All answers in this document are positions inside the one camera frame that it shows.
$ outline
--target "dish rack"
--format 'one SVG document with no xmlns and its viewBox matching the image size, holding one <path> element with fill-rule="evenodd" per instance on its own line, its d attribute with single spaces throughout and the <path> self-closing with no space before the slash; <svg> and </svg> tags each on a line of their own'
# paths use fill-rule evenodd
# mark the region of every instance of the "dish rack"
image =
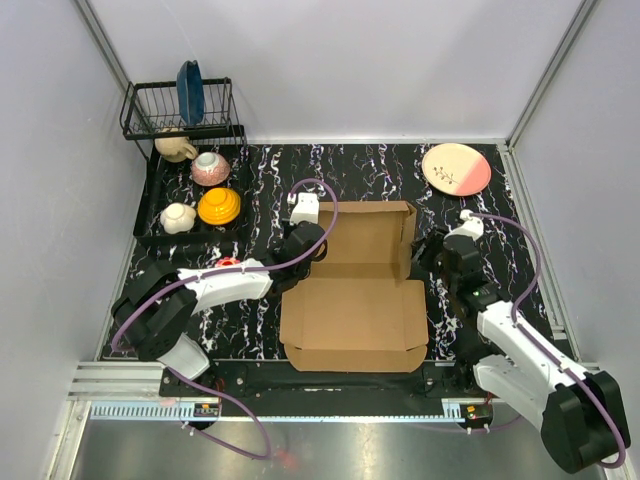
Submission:
<svg viewBox="0 0 640 480">
<path fill-rule="evenodd" d="M 241 138 L 244 127 L 238 122 L 230 78 L 203 80 L 204 118 L 187 125 L 180 116 L 176 82 L 129 83 L 120 110 L 120 126 L 127 140 L 165 137 L 191 139 Z M 179 131 L 163 131 L 178 127 Z"/>
<path fill-rule="evenodd" d="M 140 200 L 133 235 L 148 251 L 158 255 L 176 245 L 204 248 L 218 244 L 237 251 L 244 249 L 246 206 L 250 202 L 251 171 L 245 129 L 238 120 L 231 79 L 202 81 L 205 109 L 203 120 L 187 125 L 180 116 L 176 82 L 129 83 L 122 109 L 120 126 L 127 140 L 133 140 L 147 161 L 145 187 Z M 168 127 L 178 127 L 175 131 Z M 189 232 L 167 234 L 160 225 L 160 213 L 170 203 L 191 204 L 200 200 L 208 187 L 191 179 L 191 161 L 170 163 L 164 160 L 155 145 L 151 155 L 141 148 L 140 140 L 167 137 L 188 137 L 198 152 L 216 151 L 231 164 L 230 177 L 221 185 L 236 191 L 242 199 L 242 209 L 236 220 L 224 226 L 208 225 L 199 218 Z"/>
</svg>

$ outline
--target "black tray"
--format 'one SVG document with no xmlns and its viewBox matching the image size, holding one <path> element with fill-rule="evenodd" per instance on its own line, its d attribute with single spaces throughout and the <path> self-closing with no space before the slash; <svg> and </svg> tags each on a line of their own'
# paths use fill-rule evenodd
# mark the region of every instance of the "black tray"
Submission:
<svg viewBox="0 0 640 480">
<path fill-rule="evenodd" d="M 197 209 L 202 196 L 213 187 L 202 187 L 191 178 L 191 161 L 170 163 L 153 148 L 147 168 L 142 199 L 133 229 L 133 235 L 144 247 L 166 245 L 205 244 L 218 242 L 221 246 L 238 243 L 244 247 L 248 221 L 247 206 L 251 197 L 252 175 L 248 149 L 240 145 L 197 145 L 199 153 L 216 151 L 231 165 L 229 178 L 218 187 L 236 191 L 241 199 L 240 215 L 224 226 L 212 226 L 196 217 L 189 232 L 169 235 L 160 224 L 160 214 L 173 202 L 180 202 Z"/>
</svg>

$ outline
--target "gray wall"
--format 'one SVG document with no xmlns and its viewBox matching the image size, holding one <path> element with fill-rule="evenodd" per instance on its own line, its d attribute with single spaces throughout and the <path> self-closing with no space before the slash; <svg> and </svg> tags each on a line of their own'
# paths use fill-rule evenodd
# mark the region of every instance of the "gray wall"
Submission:
<svg viewBox="0 0 640 480">
<path fill-rule="evenodd" d="M 0 477 L 35 479 L 94 354 L 143 183 L 69 0 L 0 2 Z"/>
<path fill-rule="evenodd" d="M 505 137 L 579 0 L 91 0 L 136 82 L 229 76 L 250 140 Z"/>
<path fill-rule="evenodd" d="M 640 467 L 640 3 L 600 2 L 516 146 L 583 356 L 622 387 Z"/>
</svg>

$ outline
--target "open cardboard box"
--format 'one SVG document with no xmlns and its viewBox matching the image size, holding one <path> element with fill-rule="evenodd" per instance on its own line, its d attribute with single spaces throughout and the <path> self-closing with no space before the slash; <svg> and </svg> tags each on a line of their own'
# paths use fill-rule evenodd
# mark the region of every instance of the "open cardboard box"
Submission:
<svg viewBox="0 0 640 480">
<path fill-rule="evenodd" d="M 406 280 L 416 211 L 340 202 L 328 254 L 282 297 L 280 341 L 300 371 L 411 372 L 427 353 L 424 283 Z M 326 230 L 333 205 L 320 204 Z"/>
</svg>

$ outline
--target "black tabletop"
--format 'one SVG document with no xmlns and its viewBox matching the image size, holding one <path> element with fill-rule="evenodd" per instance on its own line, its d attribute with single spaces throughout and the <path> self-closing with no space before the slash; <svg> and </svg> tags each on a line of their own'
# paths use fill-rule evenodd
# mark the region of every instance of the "black tabletop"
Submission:
<svg viewBox="0 0 640 480">
<path fill-rule="evenodd" d="M 166 245 L 162 248 L 137 246 L 127 281 L 140 275 L 149 258 L 170 259 L 178 267 L 211 267 L 221 256 L 259 255 L 281 236 L 280 219 L 286 216 L 286 197 L 298 180 L 314 177 L 326 181 L 342 201 L 406 200 L 418 211 L 416 238 L 433 226 L 453 227 L 460 210 L 493 213 L 517 219 L 517 212 L 496 145 L 471 145 L 488 160 L 492 177 L 482 193 L 465 198 L 444 195 L 430 188 L 422 174 L 421 161 L 432 145 L 265 145 L 250 146 L 244 155 L 229 159 L 236 170 L 250 162 L 250 180 L 243 192 L 246 215 L 241 228 L 246 246 L 211 243 Z M 167 166 L 165 200 L 193 197 L 188 163 Z M 328 195 L 321 200 L 329 201 Z M 533 263 L 523 236 L 512 227 L 485 222 L 481 243 L 487 276 L 515 298 L 533 276 Z M 425 279 L 429 347 L 427 358 L 453 358 L 452 344 L 461 323 L 453 314 L 446 292 L 438 279 Z M 549 337 L 549 322 L 539 291 L 522 304 L 522 311 L 539 331 Z M 212 359 L 285 359 L 279 336 L 280 298 L 246 300 L 215 307 L 194 315 L 187 333 L 197 340 Z M 109 342 L 103 359 L 122 358 Z"/>
</svg>

